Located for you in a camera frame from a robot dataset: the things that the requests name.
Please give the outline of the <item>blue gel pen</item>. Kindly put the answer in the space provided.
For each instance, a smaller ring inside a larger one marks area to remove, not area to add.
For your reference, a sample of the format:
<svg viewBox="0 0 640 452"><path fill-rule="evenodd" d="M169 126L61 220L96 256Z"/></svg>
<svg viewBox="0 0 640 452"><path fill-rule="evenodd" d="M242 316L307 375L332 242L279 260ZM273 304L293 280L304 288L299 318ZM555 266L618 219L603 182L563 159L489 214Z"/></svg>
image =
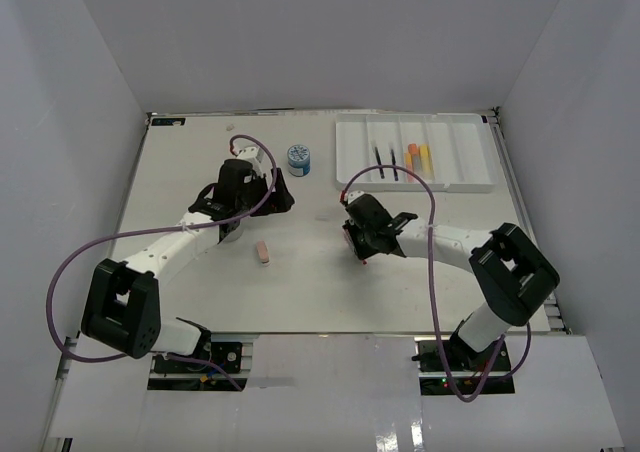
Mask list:
<svg viewBox="0 0 640 452"><path fill-rule="evenodd" d="M395 151L395 147L394 144L392 142L389 142L389 153L390 153L390 158L391 158L391 164L393 165L393 176L394 176L394 182L399 182L400 180L400 172L398 170L398 162L397 162L397 154Z"/></svg>

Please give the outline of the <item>black gel pen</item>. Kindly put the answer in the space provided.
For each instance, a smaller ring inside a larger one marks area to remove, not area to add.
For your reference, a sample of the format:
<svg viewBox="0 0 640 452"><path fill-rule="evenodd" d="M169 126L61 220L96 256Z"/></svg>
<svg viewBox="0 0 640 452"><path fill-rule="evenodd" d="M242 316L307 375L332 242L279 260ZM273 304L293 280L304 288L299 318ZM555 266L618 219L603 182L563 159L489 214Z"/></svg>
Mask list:
<svg viewBox="0 0 640 452"><path fill-rule="evenodd" d="M372 149L373 149L374 157L376 160L376 165L378 166L378 172L379 172L380 178L381 180L384 180L385 172L384 172L384 168L382 167L383 164L381 160L380 151L375 141L372 141Z"/></svg>

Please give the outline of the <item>orange marker pen body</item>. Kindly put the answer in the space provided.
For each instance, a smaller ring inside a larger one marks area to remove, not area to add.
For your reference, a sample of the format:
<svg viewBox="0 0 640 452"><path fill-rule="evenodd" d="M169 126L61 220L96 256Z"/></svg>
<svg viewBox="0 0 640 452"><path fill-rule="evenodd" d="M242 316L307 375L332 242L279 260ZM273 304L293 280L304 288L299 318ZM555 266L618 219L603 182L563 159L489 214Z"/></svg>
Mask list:
<svg viewBox="0 0 640 452"><path fill-rule="evenodd" d="M422 163L418 145L415 143L410 143L408 145L408 152L413 155L415 162L415 172L420 173L422 171Z"/></svg>

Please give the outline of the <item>orange capped pink highlighter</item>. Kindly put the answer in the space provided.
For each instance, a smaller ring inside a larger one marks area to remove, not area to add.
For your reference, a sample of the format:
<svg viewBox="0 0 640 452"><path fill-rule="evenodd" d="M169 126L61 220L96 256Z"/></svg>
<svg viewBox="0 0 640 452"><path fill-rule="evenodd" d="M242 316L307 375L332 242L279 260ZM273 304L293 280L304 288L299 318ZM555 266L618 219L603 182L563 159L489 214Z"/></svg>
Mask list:
<svg viewBox="0 0 640 452"><path fill-rule="evenodd" d="M404 153L404 166L407 169L407 181L413 183L415 181L415 162L410 152Z"/></svg>

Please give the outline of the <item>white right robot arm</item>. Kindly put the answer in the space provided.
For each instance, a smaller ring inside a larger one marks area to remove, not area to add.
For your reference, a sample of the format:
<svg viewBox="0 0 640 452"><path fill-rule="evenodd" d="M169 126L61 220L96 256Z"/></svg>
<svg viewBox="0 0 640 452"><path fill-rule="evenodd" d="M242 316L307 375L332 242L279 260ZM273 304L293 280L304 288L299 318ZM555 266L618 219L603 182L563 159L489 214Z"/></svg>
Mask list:
<svg viewBox="0 0 640 452"><path fill-rule="evenodd" d="M560 283L556 269L515 224L491 231L430 225L414 213L392 216L360 191L341 203L348 214L343 231L359 260L377 254L432 258L475 277L484 303L444 343L449 363L463 370L484 363L499 337L526 325Z"/></svg>

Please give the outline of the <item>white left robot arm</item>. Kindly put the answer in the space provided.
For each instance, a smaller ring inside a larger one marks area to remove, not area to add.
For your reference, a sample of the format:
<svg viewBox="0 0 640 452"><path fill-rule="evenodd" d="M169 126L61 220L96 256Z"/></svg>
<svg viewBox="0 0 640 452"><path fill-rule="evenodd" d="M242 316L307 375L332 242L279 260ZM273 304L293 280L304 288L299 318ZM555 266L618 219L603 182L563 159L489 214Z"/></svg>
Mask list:
<svg viewBox="0 0 640 452"><path fill-rule="evenodd" d="M94 270L81 332L131 358L151 352L176 354L188 370L211 359L208 330L161 314L161 289L198 255L239 230L241 220L288 212L294 198L282 172L271 181L254 163L227 159L218 180L206 185L187 209L178 230L162 235L120 262L105 259Z"/></svg>

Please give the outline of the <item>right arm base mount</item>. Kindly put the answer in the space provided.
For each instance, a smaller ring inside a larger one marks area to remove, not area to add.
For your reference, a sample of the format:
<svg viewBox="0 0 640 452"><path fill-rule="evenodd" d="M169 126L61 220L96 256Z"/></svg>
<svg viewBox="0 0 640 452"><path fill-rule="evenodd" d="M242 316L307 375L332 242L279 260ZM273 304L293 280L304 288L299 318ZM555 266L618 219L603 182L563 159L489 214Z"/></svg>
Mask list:
<svg viewBox="0 0 640 452"><path fill-rule="evenodd" d="M454 377L454 382L459 391L465 395L471 395L481 381L496 342L471 360L460 360L448 356L448 362ZM423 339L416 341L416 352L411 358L418 367L420 392L423 397L453 396L454 392L447 379L442 365L437 342L435 339ZM513 378L504 378L504 375L512 370L512 361L503 344L489 373L482 395L513 395L516 392Z"/></svg>

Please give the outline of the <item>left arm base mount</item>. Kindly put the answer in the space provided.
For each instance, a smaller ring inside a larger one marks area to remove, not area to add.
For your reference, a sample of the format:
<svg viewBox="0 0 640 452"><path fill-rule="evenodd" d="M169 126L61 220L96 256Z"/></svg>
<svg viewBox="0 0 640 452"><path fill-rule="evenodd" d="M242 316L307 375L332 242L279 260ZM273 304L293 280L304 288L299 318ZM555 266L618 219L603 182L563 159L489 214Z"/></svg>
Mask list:
<svg viewBox="0 0 640 452"><path fill-rule="evenodd" d="M241 392L252 366L253 336L203 330L188 361L162 354L152 359L147 389L172 392Z"/></svg>

